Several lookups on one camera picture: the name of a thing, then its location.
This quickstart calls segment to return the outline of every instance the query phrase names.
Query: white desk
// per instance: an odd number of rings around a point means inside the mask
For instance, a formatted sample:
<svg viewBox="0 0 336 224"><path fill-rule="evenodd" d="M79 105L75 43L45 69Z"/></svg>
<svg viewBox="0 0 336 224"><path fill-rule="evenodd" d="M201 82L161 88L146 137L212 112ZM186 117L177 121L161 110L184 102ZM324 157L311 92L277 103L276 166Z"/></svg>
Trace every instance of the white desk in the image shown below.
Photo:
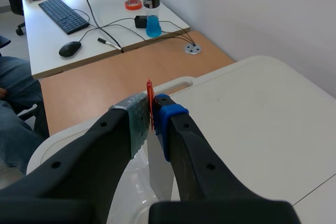
<svg viewBox="0 0 336 224"><path fill-rule="evenodd" d="M34 78L42 78L60 73L78 66L106 58L113 54L118 54L120 51L97 42L98 37L111 39L104 33L98 30L89 32L82 40L82 48L72 57L63 58L58 54L59 49L66 43L78 41L83 34L93 27L89 26L79 32L67 35L61 30L54 21L38 6L39 3L45 0L31 1L23 0L23 8L25 13L26 31L28 39L29 57L31 65L31 73ZM90 15L89 7L86 0L62 0L73 9L79 9ZM136 11L126 10L124 2L127 0L89 0L96 20L99 25L107 25L118 19L131 17L136 15L145 15L144 8ZM188 29L189 26L177 17L166 6L161 4L160 20L169 20L178 26ZM123 20L116 24L126 26L140 34L145 39L150 39L145 32L145 29L135 28L134 21ZM162 30L178 32L179 28L170 23L162 23ZM149 42L143 41L136 34L118 26L107 27L108 31L124 48L124 51L129 51L135 48L147 45Z"/></svg>

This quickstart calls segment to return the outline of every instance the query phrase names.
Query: jeans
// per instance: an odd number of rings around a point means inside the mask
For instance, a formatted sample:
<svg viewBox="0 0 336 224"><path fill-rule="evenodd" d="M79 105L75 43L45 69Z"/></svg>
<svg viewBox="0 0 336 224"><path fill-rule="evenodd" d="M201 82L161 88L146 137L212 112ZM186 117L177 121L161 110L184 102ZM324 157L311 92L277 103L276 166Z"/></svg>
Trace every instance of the jeans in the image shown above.
<svg viewBox="0 0 336 224"><path fill-rule="evenodd" d="M0 100L0 158L26 173L32 154L44 138L16 114L34 104L38 104L36 110L41 110L41 106L44 110L40 83L32 78L28 61L0 57L0 88L7 90L6 97Z"/></svg>

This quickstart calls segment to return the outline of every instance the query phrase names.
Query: red object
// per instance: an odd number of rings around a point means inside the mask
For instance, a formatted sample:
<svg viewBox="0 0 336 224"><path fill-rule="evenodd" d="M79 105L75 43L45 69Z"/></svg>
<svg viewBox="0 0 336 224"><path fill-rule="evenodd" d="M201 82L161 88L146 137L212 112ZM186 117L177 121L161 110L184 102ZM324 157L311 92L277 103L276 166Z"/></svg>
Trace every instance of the red object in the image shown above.
<svg viewBox="0 0 336 224"><path fill-rule="evenodd" d="M148 78L147 81L147 96L148 96L148 106L150 109L150 118L151 118L151 126L152 126L152 132L154 129L154 120L153 120L153 100L154 100L154 89L153 89L153 84L151 80Z"/></svg>
<svg viewBox="0 0 336 224"><path fill-rule="evenodd" d="M142 7L142 2L140 0L127 0L125 7L127 10L138 10Z"/></svg>

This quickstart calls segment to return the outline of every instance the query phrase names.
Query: person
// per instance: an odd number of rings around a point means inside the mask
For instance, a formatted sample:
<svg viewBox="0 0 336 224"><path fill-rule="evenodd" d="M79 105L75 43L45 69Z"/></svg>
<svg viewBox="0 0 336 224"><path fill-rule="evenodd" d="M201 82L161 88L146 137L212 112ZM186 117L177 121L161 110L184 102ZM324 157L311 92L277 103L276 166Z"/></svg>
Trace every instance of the person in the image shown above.
<svg viewBox="0 0 336 224"><path fill-rule="evenodd" d="M40 83L28 61L0 57L0 158L24 174L30 157L49 136ZM34 104L34 131L17 114Z"/></svg>

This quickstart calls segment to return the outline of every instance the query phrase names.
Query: gray floor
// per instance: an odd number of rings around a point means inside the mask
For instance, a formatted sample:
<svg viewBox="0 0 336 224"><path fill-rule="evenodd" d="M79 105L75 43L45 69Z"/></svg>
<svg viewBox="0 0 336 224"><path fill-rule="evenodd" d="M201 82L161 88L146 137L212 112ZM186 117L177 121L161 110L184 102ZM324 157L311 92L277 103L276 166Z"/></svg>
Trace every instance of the gray floor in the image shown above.
<svg viewBox="0 0 336 224"><path fill-rule="evenodd" d="M29 60L27 36L18 36L15 33L16 26L24 22L23 16L13 13L0 14L0 35L10 39L12 42L0 49L3 56L12 56L20 59ZM34 125L34 118L29 119L27 123ZM22 178L22 174L15 168L8 168L0 161L0 189L14 183Z"/></svg>

